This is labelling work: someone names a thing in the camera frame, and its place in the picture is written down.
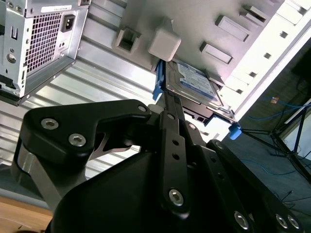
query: mounting hole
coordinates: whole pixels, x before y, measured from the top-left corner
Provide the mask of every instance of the mounting hole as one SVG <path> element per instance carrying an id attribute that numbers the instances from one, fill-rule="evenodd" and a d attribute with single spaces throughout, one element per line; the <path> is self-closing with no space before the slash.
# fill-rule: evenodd
<path id="1" fill-rule="evenodd" d="M 221 179 L 222 181 L 225 179 L 224 176 L 221 173 L 218 173 L 218 177 L 219 179 Z"/>
<path id="2" fill-rule="evenodd" d="M 179 143 L 176 140 L 173 140 L 174 145 L 179 146 Z"/>
<path id="3" fill-rule="evenodd" d="M 173 154 L 172 156 L 173 156 L 174 159 L 179 160 L 178 154 Z"/>
<path id="4" fill-rule="evenodd" d="M 6 55 L 6 59 L 12 64 L 16 63 L 16 58 L 13 54 Z"/>

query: power supply unit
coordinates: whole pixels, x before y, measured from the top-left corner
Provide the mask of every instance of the power supply unit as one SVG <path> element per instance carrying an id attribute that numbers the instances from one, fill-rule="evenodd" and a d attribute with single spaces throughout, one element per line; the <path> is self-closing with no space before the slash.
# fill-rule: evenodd
<path id="1" fill-rule="evenodd" d="M 0 0 L 0 100 L 20 105 L 75 63 L 90 0 Z"/>

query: black cable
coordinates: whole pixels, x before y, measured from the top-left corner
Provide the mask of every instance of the black cable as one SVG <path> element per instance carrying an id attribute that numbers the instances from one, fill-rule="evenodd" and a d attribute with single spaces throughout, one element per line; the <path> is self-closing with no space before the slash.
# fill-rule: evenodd
<path id="1" fill-rule="evenodd" d="M 289 202 L 295 202 L 295 201 L 300 201 L 300 200 L 306 200 L 306 199 L 310 199 L 310 197 L 307 197 L 307 198 L 300 198 L 300 199 L 296 199 L 296 200 L 288 200 L 288 201 L 284 201 L 284 203 L 289 203 Z"/>
<path id="2" fill-rule="evenodd" d="M 300 158 L 299 160 L 305 159 L 310 153 L 311 153 L 311 150 L 308 152 L 308 154 L 306 156 L 304 156 L 303 158 Z"/>
<path id="3" fill-rule="evenodd" d="M 283 199 L 281 200 L 281 202 L 283 202 L 290 194 L 292 194 L 294 191 L 289 191 L 285 197 L 283 197 Z"/>
<path id="4" fill-rule="evenodd" d="M 288 101 L 288 104 L 290 104 L 291 102 L 293 102 L 297 97 L 299 97 L 299 95 L 301 95 L 301 93 L 297 93 L 290 101 Z M 283 109 L 283 111 L 282 111 L 282 114 L 281 114 L 281 116 L 280 116 L 280 118 L 279 118 L 277 124 L 274 126 L 274 128 L 273 128 L 272 131 L 275 131 L 275 130 L 276 130 L 276 128 L 277 128 L 278 125 L 280 124 L 281 120 L 283 119 L 284 114 L 285 114 L 285 111 L 287 110 L 288 107 L 289 107 L 289 106 L 287 106 L 287 105 L 284 106 L 284 109 Z"/>

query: black stand leg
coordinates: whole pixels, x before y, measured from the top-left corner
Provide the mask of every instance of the black stand leg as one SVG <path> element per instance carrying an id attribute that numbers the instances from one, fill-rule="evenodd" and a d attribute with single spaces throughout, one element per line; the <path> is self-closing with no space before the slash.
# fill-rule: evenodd
<path id="1" fill-rule="evenodd" d="M 287 145 L 283 142 L 283 140 L 279 137 L 279 134 L 275 133 L 275 132 L 268 132 L 268 131 L 262 131 L 262 130 L 242 130 L 242 132 L 261 142 L 262 144 L 278 151 L 281 152 L 285 155 L 278 155 L 278 154 L 271 154 L 272 156 L 277 156 L 277 157 L 287 157 L 292 165 L 295 167 L 295 169 L 297 169 L 297 171 L 311 184 L 311 174 L 309 173 L 309 171 L 305 168 L 305 166 L 299 161 L 299 159 L 297 158 L 297 151 L 298 151 L 298 146 L 299 146 L 299 141 L 300 141 L 300 137 L 301 137 L 301 133 L 302 133 L 302 127 L 303 127 L 303 123 L 306 117 L 306 113 L 307 113 L 307 107 L 305 107 L 301 112 L 301 120 L 300 120 L 300 124 L 299 124 L 299 128 L 298 128 L 298 133 L 297 133 L 297 137 L 296 137 L 296 142 L 295 142 L 295 146 L 294 146 L 294 150 L 291 151 Z M 265 135 L 270 135 L 270 137 L 272 138 L 273 141 L 276 142 L 276 146 L 271 145 L 270 143 L 252 135 L 253 134 L 265 134 Z"/>

